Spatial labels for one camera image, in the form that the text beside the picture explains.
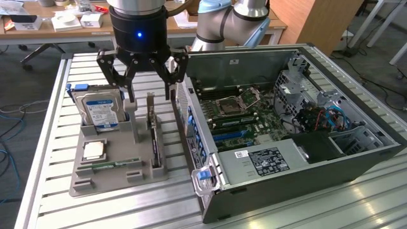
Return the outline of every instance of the floor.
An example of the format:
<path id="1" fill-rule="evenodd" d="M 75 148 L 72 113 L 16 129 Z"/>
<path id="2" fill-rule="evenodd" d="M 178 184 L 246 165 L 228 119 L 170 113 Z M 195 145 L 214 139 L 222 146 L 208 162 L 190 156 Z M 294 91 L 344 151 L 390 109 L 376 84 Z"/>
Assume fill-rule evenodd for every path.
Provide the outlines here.
<path id="1" fill-rule="evenodd" d="M 352 33 L 356 32 L 364 19 L 366 17 L 356 17 L 354 19 L 350 26 L 350 31 Z M 367 52 L 367 56 L 359 54 L 347 59 L 355 69 L 363 74 L 364 78 L 378 82 L 379 84 L 388 85 L 388 87 L 404 94 L 407 94 L 407 91 L 404 90 L 407 79 L 398 79 L 399 72 L 396 68 L 388 64 L 388 61 L 404 45 L 406 41 L 407 34 L 394 28 L 388 28 L 372 48 L 367 48 L 366 45 L 362 45 Z M 98 42 L 96 45 L 100 48 L 112 49 L 110 42 Z M 28 46 L 31 51 L 36 47 L 37 45 Z M 98 51 L 98 49 L 88 47 L 87 43 L 62 44 L 62 48 L 70 53 Z M 50 49 L 37 58 L 35 58 L 31 61 L 31 64 L 33 65 L 32 72 L 25 72 L 19 65 L 19 61 L 25 55 L 27 52 L 19 50 L 15 45 L 9 46 L 8 51 L 0 55 L 0 107 L 9 104 L 27 104 L 37 100 L 47 100 L 51 96 L 60 53 L 55 49 Z M 340 53 L 334 53 L 334 56 L 340 57 L 342 55 Z M 359 79 L 356 72 L 344 60 L 335 59 L 334 61 L 352 77 Z M 398 67 L 407 73 L 407 55 L 399 61 Z M 371 83 L 367 83 L 364 86 L 380 100 L 384 99 L 384 92 L 378 86 Z M 388 103 L 394 107 L 399 108 L 403 108 L 406 105 L 403 97 L 394 93 L 390 93 Z M 44 108 L 46 104 L 39 104 L 33 106 L 29 111 Z M 407 120 L 407 113 L 396 110 L 395 112 L 404 120 Z M 20 115 L 21 114 L 15 113 L 9 115 L 9 117 L 20 117 Z M 5 142 L 7 149 L 12 152 L 16 160 L 21 186 L 19 191 L 15 192 L 16 178 L 13 171 L 9 169 L 4 176 L 0 177 L 0 201 L 3 198 L 7 198 L 11 193 L 15 193 L 12 198 L 16 199 L 16 202 L 8 202 L 0 205 L 0 229 L 13 228 L 20 207 L 19 198 L 23 197 L 24 193 L 44 116 L 46 113 L 28 114 L 25 116 L 27 126 L 24 130 L 11 141 Z M 13 124 L 15 120 L 0 119 L 0 133 L 3 133 Z M 4 163 L 0 164 L 0 171 L 3 171 L 3 169 Z"/>

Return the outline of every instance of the metal table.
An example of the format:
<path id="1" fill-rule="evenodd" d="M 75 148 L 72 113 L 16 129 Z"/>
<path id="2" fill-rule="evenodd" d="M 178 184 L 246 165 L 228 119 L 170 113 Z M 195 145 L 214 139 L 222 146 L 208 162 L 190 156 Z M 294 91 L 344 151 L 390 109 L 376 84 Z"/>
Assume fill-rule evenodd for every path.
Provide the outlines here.
<path id="1" fill-rule="evenodd" d="M 334 75 L 374 111 L 407 137 L 406 122 L 323 56 L 307 48 Z M 62 60 L 39 146 L 21 202 L 16 229 L 37 228 L 160 228 L 160 229 L 272 229 L 407 227 L 407 153 L 378 164 L 354 182 L 258 209 L 214 224 L 202 223 L 175 115 L 164 100 L 163 82 L 154 73 L 138 74 L 136 116 L 146 113 L 147 92 L 156 94 L 156 111 L 163 120 L 170 179 L 82 198 L 68 195 L 80 115 L 66 94 L 66 84 L 107 83 L 96 64 L 96 53 L 75 54 Z M 119 62 L 116 69 L 124 70 Z M 311 77 L 328 87 L 319 72 Z"/>

